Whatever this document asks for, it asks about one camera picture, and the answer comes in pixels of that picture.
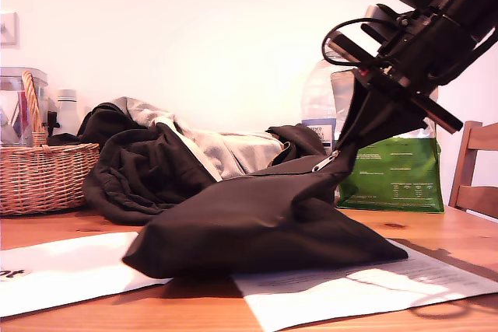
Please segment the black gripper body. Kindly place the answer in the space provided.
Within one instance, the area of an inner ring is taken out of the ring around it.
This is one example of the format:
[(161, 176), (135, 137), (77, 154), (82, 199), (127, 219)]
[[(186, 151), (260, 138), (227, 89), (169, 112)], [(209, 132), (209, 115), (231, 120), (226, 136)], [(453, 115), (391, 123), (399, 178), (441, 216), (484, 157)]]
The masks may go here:
[(379, 44), (372, 55), (341, 33), (340, 23), (324, 37), (324, 59), (352, 68), (353, 79), (378, 91), (392, 106), (418, 113), (455, 133), (463, 124), (430, 99), (482, 55), (482, 11), (472, 7), (426, 7), (396, 13), (378, 7), (357, 20)]

